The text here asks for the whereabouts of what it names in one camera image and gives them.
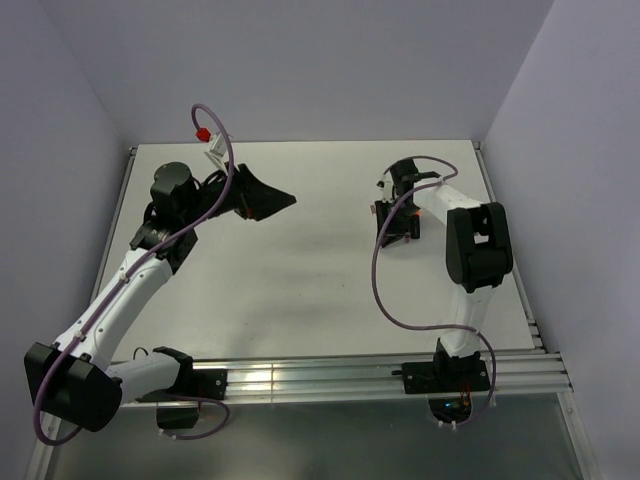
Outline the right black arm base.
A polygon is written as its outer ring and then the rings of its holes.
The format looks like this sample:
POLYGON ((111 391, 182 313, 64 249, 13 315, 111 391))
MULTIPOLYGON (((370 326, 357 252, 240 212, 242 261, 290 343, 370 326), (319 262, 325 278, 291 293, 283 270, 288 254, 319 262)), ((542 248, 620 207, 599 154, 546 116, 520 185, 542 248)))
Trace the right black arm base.
POLYGON ((473 393, 492 392, 486 363, 478 358, 405 362, 392 375, 406 395, 426 395, 433 416, 448 424, 471 418, 473 393))

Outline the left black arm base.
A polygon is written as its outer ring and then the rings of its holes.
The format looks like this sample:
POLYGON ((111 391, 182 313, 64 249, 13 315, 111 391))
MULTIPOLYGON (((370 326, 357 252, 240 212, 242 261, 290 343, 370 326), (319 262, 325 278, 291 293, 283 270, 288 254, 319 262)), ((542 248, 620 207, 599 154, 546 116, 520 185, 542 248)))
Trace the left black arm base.
POLYGON ((191 407, 157 407, 156 424, 164 434, 177 438, 203 438, 217 433, 228 423, 231 412, 224 402, 228 385, 228 370, 223 368, 196 369, 187 383, 169 390, 159 390, 136 399, 137 403, 193 402, 191 407), (223 414, 212 432, 186 433, 196 426, 204 406, 215 405, 223 414))

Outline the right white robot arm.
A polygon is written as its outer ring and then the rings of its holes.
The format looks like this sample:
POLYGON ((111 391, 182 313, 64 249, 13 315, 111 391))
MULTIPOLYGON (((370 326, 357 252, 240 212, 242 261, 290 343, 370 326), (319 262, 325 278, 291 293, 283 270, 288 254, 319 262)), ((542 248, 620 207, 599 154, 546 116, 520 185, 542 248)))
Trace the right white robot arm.
POLYGON ((387 167, 377 182, 382 197, 374 202, 377 236, 371 260, 371 287, 381 313, 409 331, 439 331, 433 378, 443 389, 462 383, 480 362, 480 346, 492 349, 482 326, 494 291, 514 266, 504 206, 482 203, 449 184, 459 169, 428 155, 402 158, 387 167), (378 290, 380 250, 420 238, 419 214, 430 213, 445 227, 445 268, 453 285, 449 320, 441 325, 416 326, 395 319, 378 290))

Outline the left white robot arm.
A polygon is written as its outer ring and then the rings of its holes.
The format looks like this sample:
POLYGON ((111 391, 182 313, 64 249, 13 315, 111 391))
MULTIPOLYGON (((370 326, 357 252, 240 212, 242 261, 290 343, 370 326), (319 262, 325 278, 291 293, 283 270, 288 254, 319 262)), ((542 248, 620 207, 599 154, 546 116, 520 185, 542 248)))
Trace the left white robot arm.
POLYGON ((228 212, 261 221, 293 206, 294 195, 260 181, 241 164, 199 183, 189 167, 159 167, 143 223, 107 286, 49 345, 36 342, 24 365, 36 413, 48 413, 98 432, 120 406, 148 394, 183 399, 195 386, 193 358, 157 347, 121 365, 113 355, 152 297, 177 273, 195 247, 195 227, 228 212))

